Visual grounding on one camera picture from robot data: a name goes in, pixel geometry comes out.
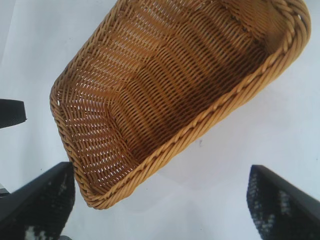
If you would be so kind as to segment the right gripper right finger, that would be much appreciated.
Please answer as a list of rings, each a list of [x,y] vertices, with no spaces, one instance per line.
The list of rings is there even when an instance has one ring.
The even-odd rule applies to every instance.
[[[246,202],[263,240],[320,238],[320,202],[263,165],[250,168]]]

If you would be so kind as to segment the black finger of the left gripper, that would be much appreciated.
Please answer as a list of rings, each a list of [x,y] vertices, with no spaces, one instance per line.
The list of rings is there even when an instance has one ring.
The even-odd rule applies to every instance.
[[[25,103],[20,100],[0,99],[0,128],[24,123],[27,120]]]

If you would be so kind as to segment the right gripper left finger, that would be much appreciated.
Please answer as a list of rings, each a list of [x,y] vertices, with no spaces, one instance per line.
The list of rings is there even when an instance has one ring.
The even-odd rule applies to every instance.
[[[74,168],[61,162],[14,192],[0,188],[2,240],[67,240],[75,204]]]

